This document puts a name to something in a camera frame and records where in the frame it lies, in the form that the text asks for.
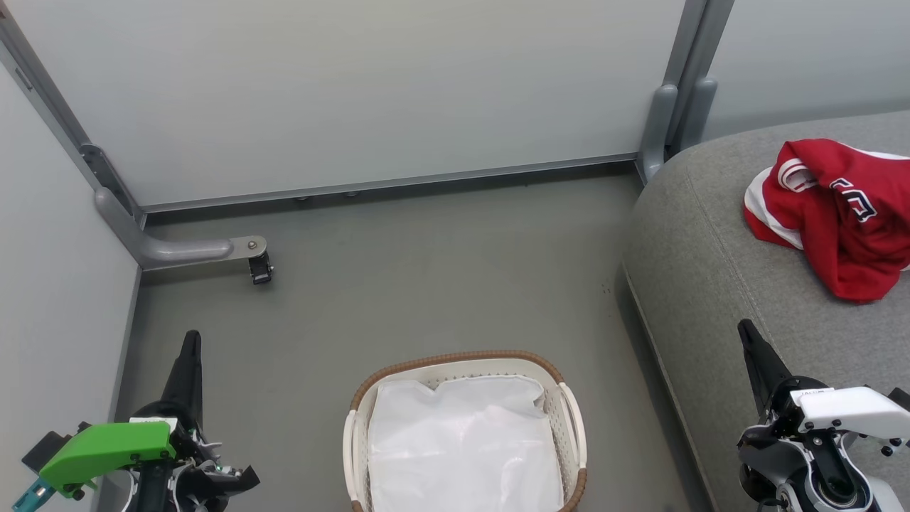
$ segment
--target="red shirt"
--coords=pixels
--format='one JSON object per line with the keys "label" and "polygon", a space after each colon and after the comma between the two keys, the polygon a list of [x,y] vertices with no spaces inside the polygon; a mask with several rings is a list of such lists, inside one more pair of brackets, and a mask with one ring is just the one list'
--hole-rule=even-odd
{"label": "red shirt", "polygon": [[842,299],[877,301],[910,265],[910,158],[826,138],[787,142],[745,194],[755,237],[805,251]]}

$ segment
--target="basket handle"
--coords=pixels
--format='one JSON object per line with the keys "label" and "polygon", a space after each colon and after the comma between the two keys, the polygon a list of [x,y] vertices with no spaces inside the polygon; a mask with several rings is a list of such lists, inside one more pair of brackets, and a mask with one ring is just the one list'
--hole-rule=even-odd
{"label": "basket handle", "polygon": [[562,397],[565,398],[566,404],[569,405],[569,415],[571,416],[571,427],[575,434],[575,445],[578,446],[578,468],[584,469],[588,466],[588,439],[584,434],[584,421],[581,420],[581,409],[578,401],[575,400],[575,394],[569,389],[566,383],[560,383]]}
{"label": "basket handle", "polygon": [[341,460],[344,461],[344,483],[348,487],[351,501],[357,501],[357,482],[359,475],[354,475],[354,423],[357,411],[348,413],[344,421],[344,439],[341,446]]}

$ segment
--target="gray floor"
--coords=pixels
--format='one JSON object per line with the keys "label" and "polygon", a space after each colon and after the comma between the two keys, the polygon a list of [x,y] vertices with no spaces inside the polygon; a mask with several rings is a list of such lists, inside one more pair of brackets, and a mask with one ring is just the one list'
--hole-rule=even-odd
{"label": "gray floor", "polygon": [[439,353],[530,350],[581,404],[580,511],[706,509],[617,279],[639,191],[621,174],[156,226],[170,239],[264,235],[275,280],[253,287],[229,264],[147,276],[118,419],[157,398],[197,329],[207,435],[262,478],[228,510],[348,511],[341,430],[367,376]]}

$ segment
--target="white wall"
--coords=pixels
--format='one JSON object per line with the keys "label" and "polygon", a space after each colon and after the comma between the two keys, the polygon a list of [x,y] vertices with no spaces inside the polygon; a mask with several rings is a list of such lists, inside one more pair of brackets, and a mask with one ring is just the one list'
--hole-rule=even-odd
{"label": "white wall", "polygon": [[736,0],[704,138],[910,108],[910,2]]}
{"label": "white wall", "polygon": [[[0,505],[10,507],[35,481],[19,460],[44,434],[108,420],[137,265],[2,66],[0,172]],[[88,510],[87,492],[46,509]]]}
{"label": "white wall", "polygon": [[638,150],[684,0],[6,0],[143,206]]}

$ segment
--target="metal bracket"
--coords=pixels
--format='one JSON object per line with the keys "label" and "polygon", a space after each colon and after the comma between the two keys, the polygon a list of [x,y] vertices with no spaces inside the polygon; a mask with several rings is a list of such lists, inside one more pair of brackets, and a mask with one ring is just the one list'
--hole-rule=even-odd
{"label": "metal bracket", "polygon": [[704,127],[708,124],[708,114],[711,113],[711,104],[717,92],[717,79],[711,77],[699,78],[693,84],[692,99],[685,116],[682,117],[676,139],[671,144],[672,154],[691,148],[702,141]]}
{"label": "metal bracket", "polygon": [[[268,261],[266,239],[253,235],[221,240],[163,241],[145,234],[113,192],[102,187],[95,191],[95,208],[144,271],[169,269],[197,263],[229,260]],[[254,283],[267,282],[258,272]]]}
{"label": "metal bracket", "polygon": [[642,145],[635,160],[635,167],[642,177],[642,183],[648,184],[664,162],[664,141],[670,129],[670,118],[676,105],[677,89],[674,85],[659,87],[651,99],[651,109],[644,123]]}
{"label": "metal bracket", "polygon": [[114,171],[114,166],[112,166],[110,160],[107,159],[105,152],[95,144],[88,142],[79,148],[79,154],[82,155],[82,159],[86,161],[92,174],[98,178],[98,183],[100,183],[102,187],[110,190],[111,193],[114,194],[116,200],[119,201],[126,212],[129,213],[129,216],[132,217],[135,222],[139,222],[139,220],[142,219],[142,210],[136,205],[133,196],[129,194],[129,190],[126,189],[123,181],[117,176],[116,171]]}

